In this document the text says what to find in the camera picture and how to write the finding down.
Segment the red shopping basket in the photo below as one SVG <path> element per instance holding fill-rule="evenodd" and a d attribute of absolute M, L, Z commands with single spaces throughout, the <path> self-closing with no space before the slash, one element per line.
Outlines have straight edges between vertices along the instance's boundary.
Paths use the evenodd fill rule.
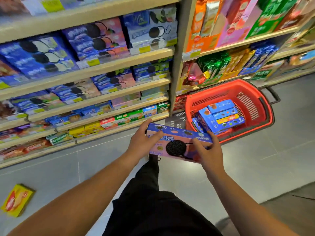
<path fill-rule="evenodd" d="M 186 128 L 198 131 L 192 121 L 195 113 L 210 104 L 226 99 L 231 99 L 235 103 L 238 114 L 245 118 L 245 123 L 219 134 L 220 143 L 226 143 L 272 126 L 274 114 L 271 104 L 280 102 L 280 99 L 271 87 L 262 88 L 270 91 L 275 99 L 274 102 L 270 103 L 259 89 L 243 79 L 231 80 L 188 95 L 185 106 Z"/>

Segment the black shirt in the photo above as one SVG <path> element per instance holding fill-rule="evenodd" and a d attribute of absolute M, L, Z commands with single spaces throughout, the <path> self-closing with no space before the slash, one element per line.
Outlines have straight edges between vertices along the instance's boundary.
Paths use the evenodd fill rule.
<path fill-rule="evenodd" d="M 148 191 L 114 200 L 103 236 L 222 236 L 202 214 L 173 193 Z"/>

